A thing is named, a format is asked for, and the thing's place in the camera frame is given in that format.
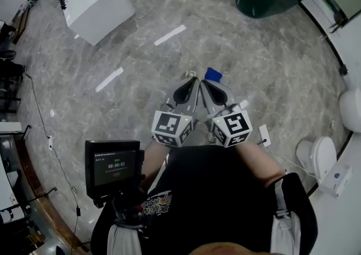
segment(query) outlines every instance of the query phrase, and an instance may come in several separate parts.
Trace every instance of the display screen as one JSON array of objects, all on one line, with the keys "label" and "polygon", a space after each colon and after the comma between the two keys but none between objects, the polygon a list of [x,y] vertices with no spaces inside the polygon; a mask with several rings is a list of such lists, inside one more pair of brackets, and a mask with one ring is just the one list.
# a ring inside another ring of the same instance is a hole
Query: display screen
[{"label": "display screen", "polygon": [[94,154],[94,185],[99,186],[134,175],[135,151]]}]

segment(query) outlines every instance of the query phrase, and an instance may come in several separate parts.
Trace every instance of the black t-shirt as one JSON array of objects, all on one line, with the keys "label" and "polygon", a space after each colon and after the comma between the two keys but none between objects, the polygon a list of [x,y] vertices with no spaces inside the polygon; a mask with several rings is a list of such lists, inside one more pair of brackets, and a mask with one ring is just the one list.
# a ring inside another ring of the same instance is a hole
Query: black t-shirt
[{"label": "black t-shirt", "polygon": [[189,254],[213,242],[269,252],[273,211],[266,189],[233,148],[176,149],[142,204],[152,222],[140,236],[142,253]]}]

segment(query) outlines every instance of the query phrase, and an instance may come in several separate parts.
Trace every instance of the blue object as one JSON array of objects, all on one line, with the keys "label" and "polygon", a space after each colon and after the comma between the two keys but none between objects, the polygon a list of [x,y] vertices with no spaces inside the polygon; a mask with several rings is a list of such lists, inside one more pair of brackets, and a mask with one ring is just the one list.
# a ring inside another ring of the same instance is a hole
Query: blue object
[{"label": "blue object", "polygon": [[220,82],[222,76],[223,76],[223,74],[221,74],[220,72],[217,72],[215,69],[213,69],[213,68],[208,68],[208,69],[207,69],[207,72],[205,73],[204,78],[205,78],[206,80],[215,81],[215,82]]}]

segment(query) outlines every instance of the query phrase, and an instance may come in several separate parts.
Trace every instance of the white pedestal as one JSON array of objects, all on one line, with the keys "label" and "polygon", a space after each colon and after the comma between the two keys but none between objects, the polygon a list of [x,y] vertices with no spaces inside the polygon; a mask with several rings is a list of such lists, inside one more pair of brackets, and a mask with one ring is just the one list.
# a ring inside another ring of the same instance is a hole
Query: white pedestal
[{"label": "white pedestal", "polygon": [[65,0],[65,3],[69,28],[93,46],[134,14],[129,0]]}]

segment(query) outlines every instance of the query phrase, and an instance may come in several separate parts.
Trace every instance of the grey marble tile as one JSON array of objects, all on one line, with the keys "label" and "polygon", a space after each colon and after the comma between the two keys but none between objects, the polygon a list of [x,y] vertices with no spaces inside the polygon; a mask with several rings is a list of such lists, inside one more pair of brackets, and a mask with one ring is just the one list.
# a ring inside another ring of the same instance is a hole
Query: grey marble tile
[{"label": "grey marble tile", "polygon": [[[154,111],[167,89],[194,70],[207,67],[223,74],[222,83],[241,101],[254,132],[270,131],[270,149],[309,190],[314,179],[294,166],[302,138],[330,136],[340,150],[348,132],[342,126],[338,98],[346,90],[338,62],[310,18],[299,7],[265,19],[241,14],[234,0],[131,0],[135,15],[95,47],[67,28],[57,0],[39,0],[16,46],[16,62],[33,77],[45,125],[56,132],[54,146],[82,208],[77,235],[89,241],[100,210],[86,196],[84,141],[137,139],[144,148],[151,137]],[[156,46],[154,41],[179,25],[186,30]],[[95,88],[114,70],[124,72],[103,90]],[[40,127],[29,80],[20,96],[18,118]],[[200,104],[197,118],[205,121]],[[70,228],[75,202],[41,128],[33,128],[27,147],[45,189],[57,186],[50,199]],[[207,129],[198,124],[188,145],[205,144]]]}]

